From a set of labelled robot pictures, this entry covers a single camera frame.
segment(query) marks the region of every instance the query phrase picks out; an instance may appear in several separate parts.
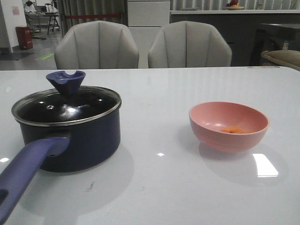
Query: pot handle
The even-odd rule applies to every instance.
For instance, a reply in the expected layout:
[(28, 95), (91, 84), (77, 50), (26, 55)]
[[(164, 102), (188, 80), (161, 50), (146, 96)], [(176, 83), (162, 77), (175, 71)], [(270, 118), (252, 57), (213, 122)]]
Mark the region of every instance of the pot handle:
[(70, 140), (40, 139), (27, 144), (0, 174), (0, 225), (4, 224), (47, 156), (64, 152)]

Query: scratch on table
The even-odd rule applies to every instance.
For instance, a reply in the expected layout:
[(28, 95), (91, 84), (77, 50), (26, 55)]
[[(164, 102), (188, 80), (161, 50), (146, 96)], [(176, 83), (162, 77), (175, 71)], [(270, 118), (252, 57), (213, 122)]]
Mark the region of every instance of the scratch on table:
[(94, 183), (95, 183), (95, 182), (93, 181), (93, 182), (90, 184), (90, 187), (87, 188), (85, 192), (91, 191), (91, 190), (93, 189), (93, 187), (94, 187)]

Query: orange food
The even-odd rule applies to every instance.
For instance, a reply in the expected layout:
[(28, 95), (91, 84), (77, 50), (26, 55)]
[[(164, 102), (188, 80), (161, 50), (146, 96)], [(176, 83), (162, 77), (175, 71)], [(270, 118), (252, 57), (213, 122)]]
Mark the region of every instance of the orange food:
[(225, 127), (221, 131), (225, 132), (225, 133), (231, 133), (231, 134), (247, 134), (248, 133), (237, 126)]

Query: lid knob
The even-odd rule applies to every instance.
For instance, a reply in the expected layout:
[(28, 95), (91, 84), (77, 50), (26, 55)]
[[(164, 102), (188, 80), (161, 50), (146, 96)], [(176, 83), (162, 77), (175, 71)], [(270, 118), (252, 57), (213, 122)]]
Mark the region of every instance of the lid knob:
[(67, 74), (65, 71), (56, 71), (47, 74), (47, 80), (56, 88), (63, 96), (75, 94), (85, 77), (85, 72), (75, 71), (74, 74)]

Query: blue handle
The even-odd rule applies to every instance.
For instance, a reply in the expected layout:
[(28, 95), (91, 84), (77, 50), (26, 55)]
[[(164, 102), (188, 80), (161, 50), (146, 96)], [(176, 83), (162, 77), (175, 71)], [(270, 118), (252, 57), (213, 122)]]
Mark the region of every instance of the blue handle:
[(67, 74), (65, 71), (57, 71), (46, 76), (47, 80), (63, 96), (75, 94), (85, 77), (85, 72), (77, 70), (74, 74)]
[(27, 144), (0, 174), (0, 225), (4, 224), (47, 156), (64, 152), (70, 140), (40, 139)]

